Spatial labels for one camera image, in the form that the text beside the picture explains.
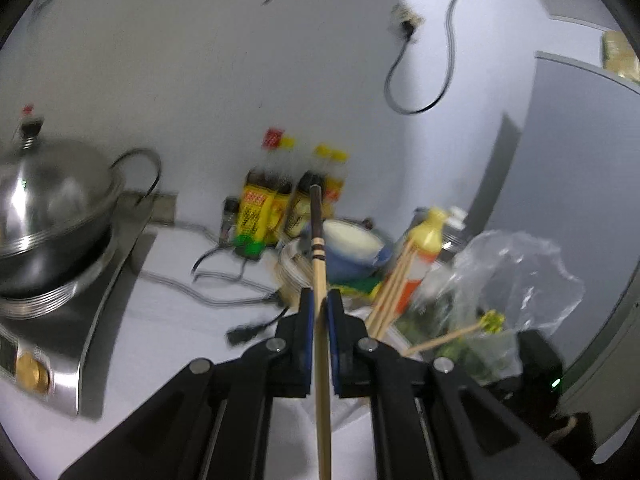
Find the clear bottle red cap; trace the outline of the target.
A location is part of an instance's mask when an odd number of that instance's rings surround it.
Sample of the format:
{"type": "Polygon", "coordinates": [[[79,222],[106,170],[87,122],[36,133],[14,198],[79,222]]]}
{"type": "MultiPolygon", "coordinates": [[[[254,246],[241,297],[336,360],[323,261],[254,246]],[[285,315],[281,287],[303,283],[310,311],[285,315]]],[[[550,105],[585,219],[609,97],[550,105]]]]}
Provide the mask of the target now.
{"type": "Polygon", "coordinates": [[[35,125],[36,122],[39,122],[39,117],[34,114],[34,106],[32,104],[25,105],[21,112],[21,119],[18,128],[21,130],[30,128],[35,125]]]}

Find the bamboo chopstick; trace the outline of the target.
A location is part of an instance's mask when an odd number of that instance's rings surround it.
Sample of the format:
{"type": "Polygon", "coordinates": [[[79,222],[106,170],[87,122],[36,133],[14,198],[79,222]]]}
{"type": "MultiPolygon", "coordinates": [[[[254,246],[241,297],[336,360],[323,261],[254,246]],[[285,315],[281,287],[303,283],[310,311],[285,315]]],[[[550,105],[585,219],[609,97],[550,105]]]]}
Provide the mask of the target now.
{"type": "Polygon", "coordinates": [[[416,248],[411,248],[405,258],[402,259],[402,267],[399,269],[398,277],[394,279],[392,289],[390,290],[390,296],[384,301],[381,317],[375,324],[374,336],[376,339],[383,337],[384,330],[397,309],[397,304],[402,296],[402,292],[404,291],[408,274],[415,256],[416,248]]]}
{"type": "Polygon", "coordinates": [[[401,355],[414,356],[415,354],[420,353],[422,351],[432,350],[442,346],[443,344],[449,344],[451,341],[454,341],[460,337],[466,336],[467,334],[475,333],[478,330],[482,330],[482,329],[483,329],[482,323],[476,323],[474,325],[471,325],[465,328],[460,328],[460,330],[455,330],[454,332],[448,333],[444,336],[440,336],[438,338],[422,342],[422,344],[416,344],[415,346],[412,346],[404,350],[401,353],[401,355]]]}
{"type": "Polygon", "coordinates": [[[413,242],[406,240],[404,248],[396,261],[394,270],[383,284],[372,304],[372,310],[366,319],[368,335],[374,339],[378,338],[378,332],[386,318],[388,311],[394,306],[395,298],[402,289],[402,283],[410,268],[413,256],[413,242]]]}

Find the yellow green sponge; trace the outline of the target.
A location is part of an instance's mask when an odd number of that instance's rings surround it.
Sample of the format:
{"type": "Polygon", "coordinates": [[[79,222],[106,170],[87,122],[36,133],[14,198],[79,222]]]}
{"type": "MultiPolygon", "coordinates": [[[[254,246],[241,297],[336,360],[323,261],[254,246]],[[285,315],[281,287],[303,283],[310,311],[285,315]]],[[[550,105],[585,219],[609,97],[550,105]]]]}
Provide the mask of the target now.
{"type": "Polygon", "coordinates": [[[369,276],[344,283],[333,283],[331,287],[337,289],[344,298],[351,302],[372,304],[384,284],[385,281],[379,276],[369,276]]]}

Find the dark chopstick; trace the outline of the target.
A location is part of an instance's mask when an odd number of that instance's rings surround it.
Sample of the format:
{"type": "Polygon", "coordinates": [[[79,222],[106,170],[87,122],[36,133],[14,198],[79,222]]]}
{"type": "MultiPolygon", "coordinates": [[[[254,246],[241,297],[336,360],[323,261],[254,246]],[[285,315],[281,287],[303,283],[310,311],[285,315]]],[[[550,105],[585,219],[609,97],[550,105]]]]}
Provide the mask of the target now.
{"type": "Polygon", "coordinates": [[[319,479],[332,479],[331,458],[331,396],[329,368],[329,338],[326,330],[326,252],[322,234],[322,189],[318,184],[310,189],[310,234],[312,291],[314,292],[314,404],[316,404],[317,452],[319,479]]]}

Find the grey refrigerator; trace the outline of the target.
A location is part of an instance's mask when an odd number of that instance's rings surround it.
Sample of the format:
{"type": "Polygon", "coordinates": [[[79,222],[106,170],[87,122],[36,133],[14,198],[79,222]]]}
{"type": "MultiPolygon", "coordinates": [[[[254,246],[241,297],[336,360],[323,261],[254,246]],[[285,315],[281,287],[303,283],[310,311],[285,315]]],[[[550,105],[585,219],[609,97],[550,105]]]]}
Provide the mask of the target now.
{"type": "Polygon", "coordinates": [[[561,405],[604,443],[639,411],[639,87],[539,51],[525,126],[488,228],[554,240],[585,284],[551,338],[561,405]]]}

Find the plastic bag of greens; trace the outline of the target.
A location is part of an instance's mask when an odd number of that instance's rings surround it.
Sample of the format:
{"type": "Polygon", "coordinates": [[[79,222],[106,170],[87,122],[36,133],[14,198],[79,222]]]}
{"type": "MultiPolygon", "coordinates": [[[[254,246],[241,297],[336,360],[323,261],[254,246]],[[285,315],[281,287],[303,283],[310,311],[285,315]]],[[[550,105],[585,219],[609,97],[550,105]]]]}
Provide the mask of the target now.
{"type": "Polygon", "coordinates": [[[549,339],[584,295],[584,282],[566,270],[551,240],[487,231],[427,272],[396,327],[412,347],[482,323],[482,330],[420,354],[446,356],[484,386],[521,374],[517,333],[538,330],[549,339]]]}

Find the orange yellow squeeze bottle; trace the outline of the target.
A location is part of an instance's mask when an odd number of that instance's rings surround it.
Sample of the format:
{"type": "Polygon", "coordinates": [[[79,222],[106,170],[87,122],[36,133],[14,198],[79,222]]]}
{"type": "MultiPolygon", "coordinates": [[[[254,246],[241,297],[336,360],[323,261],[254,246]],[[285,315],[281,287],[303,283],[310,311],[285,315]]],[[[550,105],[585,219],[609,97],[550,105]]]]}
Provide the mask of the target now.
{"type": "Polygon", "coordinates": [[[436,261],[442,250],[442,228],[448,214],[440,208],[431,208],[426,219],[414,226],[407,234],[406,240],[413,242],[416,248],[408,278],[402,296],[397,304],[396,313],[401,314],[407,310],[411,295],[426,277],[426,274],[436,261]]]}

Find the silver induction cooker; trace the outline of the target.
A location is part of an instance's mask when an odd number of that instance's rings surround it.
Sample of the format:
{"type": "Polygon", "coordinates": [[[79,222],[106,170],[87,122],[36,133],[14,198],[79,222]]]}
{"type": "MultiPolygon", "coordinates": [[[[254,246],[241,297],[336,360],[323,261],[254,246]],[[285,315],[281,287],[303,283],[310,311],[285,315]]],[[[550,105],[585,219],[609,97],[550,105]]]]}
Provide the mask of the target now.
{"type": "Polygon", "coordinates": [[[2,379],[53,411],[80,414],[82,373],[94,331],[156,201],[149,197],[137,204],[132,196],[123,197],[86,267],[46,294],[17,301],[31,318],[1,319],[2,379]]]}

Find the blue bowl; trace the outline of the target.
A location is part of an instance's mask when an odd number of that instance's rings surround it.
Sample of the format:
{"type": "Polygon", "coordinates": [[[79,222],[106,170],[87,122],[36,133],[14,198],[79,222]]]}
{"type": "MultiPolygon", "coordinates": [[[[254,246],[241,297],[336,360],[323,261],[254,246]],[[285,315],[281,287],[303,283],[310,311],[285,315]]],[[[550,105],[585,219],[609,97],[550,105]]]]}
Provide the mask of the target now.
{"type": "Polygon", "coordinates": [[[331,283],[343,283],[346,281],[358,280],[358,278],[368,278],[385,268],[393,255],[394,244],[392,242],[390,242],[383,234],[376,232],[374,229],[368,229],[361,222],[346,219],[335,220],[343,220],[360,224],[360,226],[363,226],[373,234],[377,235],[385,243],[385,248],[374,261],[364,262],[345,258],[343,255],[334,252],[326,246],[326,241],[324,241],[324,251],[326,252],[326,275],[331,283]]]}

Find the steel wok lid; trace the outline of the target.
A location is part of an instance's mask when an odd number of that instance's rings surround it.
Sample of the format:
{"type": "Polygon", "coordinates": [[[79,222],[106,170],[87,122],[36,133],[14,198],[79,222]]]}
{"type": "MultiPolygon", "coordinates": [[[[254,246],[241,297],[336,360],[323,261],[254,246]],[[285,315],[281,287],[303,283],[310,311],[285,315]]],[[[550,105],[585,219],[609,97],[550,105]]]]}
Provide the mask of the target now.
{"type": "Polygon", "coordinates": [[[27,119],[1,153],[1,255],[14,257],[108,217],[124,178],[93,145],[48,139],[27,119]]]}

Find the small spice jar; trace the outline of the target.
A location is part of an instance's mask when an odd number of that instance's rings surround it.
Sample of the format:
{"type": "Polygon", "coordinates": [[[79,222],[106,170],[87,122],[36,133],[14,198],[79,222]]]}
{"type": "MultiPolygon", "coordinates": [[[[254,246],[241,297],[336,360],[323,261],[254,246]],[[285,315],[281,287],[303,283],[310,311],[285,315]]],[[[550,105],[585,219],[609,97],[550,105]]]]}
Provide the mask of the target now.
{"type": "Polygon", "coordinates": [[[222,208],[219,243],[228,246],[232,243],[235,236],[236,222],[240,212],[240,200],[237,197],[229,196],[224,200],[224,208],[222,208]]]}

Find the white plate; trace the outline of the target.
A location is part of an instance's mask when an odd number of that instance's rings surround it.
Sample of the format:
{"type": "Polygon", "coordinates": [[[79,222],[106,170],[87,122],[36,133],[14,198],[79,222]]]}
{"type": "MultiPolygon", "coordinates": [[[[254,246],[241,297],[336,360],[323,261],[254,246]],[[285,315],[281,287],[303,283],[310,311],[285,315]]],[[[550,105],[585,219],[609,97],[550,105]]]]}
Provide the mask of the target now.
{"type": "Polygon", "coordinates": [[[291,240],[281,249],[274,270],[284,300],[292,311],[296,312],[302,290],[312,287],[314,275],[310,260],[299,248],[299,240],[291,240]]]}

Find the white wall socket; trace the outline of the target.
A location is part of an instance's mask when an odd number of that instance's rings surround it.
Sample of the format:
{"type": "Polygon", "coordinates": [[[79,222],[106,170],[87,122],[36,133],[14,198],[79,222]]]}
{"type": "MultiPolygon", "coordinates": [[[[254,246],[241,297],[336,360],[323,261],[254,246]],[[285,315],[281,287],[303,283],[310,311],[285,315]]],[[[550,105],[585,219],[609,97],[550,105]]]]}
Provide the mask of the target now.
{"type": "Polygon", "coordinates": [[[424,18],[421,15],[402,3],[397,3],[390,11],[390,27],[400,39],[411,39],[423,23],[424,18]]]}

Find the yellow cap dark sauce bottle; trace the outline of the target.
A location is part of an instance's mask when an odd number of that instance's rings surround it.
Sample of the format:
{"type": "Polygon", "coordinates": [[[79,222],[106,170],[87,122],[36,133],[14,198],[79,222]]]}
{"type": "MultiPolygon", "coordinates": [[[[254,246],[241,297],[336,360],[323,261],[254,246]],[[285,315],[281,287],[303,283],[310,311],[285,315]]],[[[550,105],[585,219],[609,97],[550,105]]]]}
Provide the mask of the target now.
{"type": "Polygon", "coordinates": [[[276,158],[273,159],[274,187],[277,189],[274,196],[269,220],[268,246],[277,246],[285,224],[288,202],[293,192],[293,152],[296,140],[292,136],[282,136],[276,158]]]}

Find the red cap cooking oil bottle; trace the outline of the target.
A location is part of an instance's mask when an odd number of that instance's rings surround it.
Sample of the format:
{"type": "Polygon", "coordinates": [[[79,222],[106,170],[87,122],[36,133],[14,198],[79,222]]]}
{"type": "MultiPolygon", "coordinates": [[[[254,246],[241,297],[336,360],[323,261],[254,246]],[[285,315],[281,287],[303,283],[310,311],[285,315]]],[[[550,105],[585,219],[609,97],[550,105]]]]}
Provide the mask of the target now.
{"type": "Polygon", "coordinates": [[[266,131],[262,158],[245,177],[233,244],[235,252],[248,260],[259,260],[266,247],[271,206],[281,183],[278,153],[283,133],[278,128],[266,131]]]}

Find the glass pot lid white knob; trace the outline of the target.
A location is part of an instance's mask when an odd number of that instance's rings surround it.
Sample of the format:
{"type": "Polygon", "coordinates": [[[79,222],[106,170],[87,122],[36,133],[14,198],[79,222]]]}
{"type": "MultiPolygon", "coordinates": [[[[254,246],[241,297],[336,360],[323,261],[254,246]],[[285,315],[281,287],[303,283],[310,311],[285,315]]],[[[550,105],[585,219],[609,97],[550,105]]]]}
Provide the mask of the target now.
{"type": "Polygon", "coordinates": [[[439,260],[451,261],[459,252],[469,244],[471,239],[465,220],[468,213],[457,206],[449,208],[448,217],[442,228],[442,250],[439,260]]]}

